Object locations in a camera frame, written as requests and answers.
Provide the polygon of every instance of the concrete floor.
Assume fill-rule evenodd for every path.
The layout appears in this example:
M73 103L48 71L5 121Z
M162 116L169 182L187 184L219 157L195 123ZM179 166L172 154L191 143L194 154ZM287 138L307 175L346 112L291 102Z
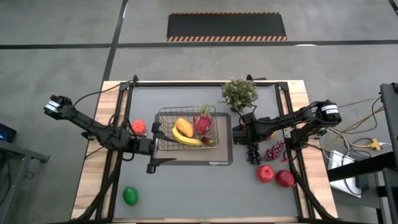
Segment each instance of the concrete floor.
M0 44L110 43L121 2L1 1ZM387 0L130 0L119 42L164 42L168 13L209 10L280 11L289 40L398 39L398 17ZM49 118L42 108L51 94L75 101L99 90L108 53L0 50L0 123L18 130L16 144L51 155L46 165L32 163L35 177L26 180L10 223L69 219L87 142L81 129ZM397 82L397 58L398 45L118 49L109 79L138 75L141 80L208 80L250 73L305 80L310 101L329 99L343 105L374 96L381 83ZM96 100L92 96L78 109L93 115ZM369 114L370 105L345 114L341 127ZM384 113L377 119L377 129L350 140L372 137L388 142ZM362 128L372 126L368 121ZM342 151L343 145L339 142L331 149ZM377 222L374 209L336 206L344 220Z

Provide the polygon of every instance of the wooden table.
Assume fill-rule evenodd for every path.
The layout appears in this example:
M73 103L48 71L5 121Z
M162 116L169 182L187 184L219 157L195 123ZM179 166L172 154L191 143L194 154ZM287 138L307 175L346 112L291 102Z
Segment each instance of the wooden table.
M119 84L120 82L121 81L104 82L103 90L111 88ZM170 81L140 81L140 82L153 83L153 82L170 82ZM227 82L227 81L215 80L209 82ZM303 80L277 80L277 81L268 80L268 81L256 81L256 82L287 82L289 84L290 98L292 101L292 106L294 111L309 104L307 91L305 90L305 85ZM95 120L103 124L108 123L109 118L112 116L112 114L114 114L117 97L118 97L118 88L115 88L111 91L107 91L101 94L98 102ZM287 105L283 97L282 97L282 104L284 106L284 112L287 113ZM126 106L126 96L123 97L121 115L123 115L125 106ZM315 140L310 140L309 143L319 146L318 141ZM100 145L98 144L98 142L92 141L89 143L86 153L88 154L99 147ZM100 150L97 153L91 155L89 159L87 159L84 162L71 218L77 218L78 216L80 216L98 193L101 186L101 180L104 171L106 151L107 151L106 149ZM307 172L308 182L311 191L314 193L319 202L326 208L326 210L334 217L337 217L335 202L331 194L326 168L323 163L322 152L320 152L318 149L307 147L302 151L302 153L303 153L305 169ZM299 168L297 160L295 161L295 163L296 163L296 168ZM300 200L302 204L304 217L308 217L308 210L305 203L305 196L300 188L298 192L300 194ZM103 215L106 215L106 212L108 211L109 193L110 190L104 200ZM114 219L113 221L114 222L296 222L297 217L192 218L192 219L167 218L167 219L135 219L135 220Z

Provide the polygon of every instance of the orange striped border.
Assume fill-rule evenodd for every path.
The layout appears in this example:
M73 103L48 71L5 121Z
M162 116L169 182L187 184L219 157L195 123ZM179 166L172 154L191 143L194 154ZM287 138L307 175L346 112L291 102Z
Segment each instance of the orange striped border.
M211 36L168 37L169 42L286 41L286 36Z
M199 14L280 14L279 12L172 12L169 15L199 15Z

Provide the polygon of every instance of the green fruit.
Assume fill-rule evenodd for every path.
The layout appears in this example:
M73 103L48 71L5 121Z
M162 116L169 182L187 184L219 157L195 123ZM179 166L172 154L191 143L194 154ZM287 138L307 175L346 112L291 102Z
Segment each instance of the green fruit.
M134 187L126 187L123 191L124 202L128 205L135 205L138 202L138 191Z

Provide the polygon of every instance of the black floor mat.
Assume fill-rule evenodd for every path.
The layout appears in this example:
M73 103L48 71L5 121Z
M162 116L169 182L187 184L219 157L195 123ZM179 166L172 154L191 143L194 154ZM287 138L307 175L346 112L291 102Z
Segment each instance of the black floor mat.
M167 41L287 40L279 12L175 12Z

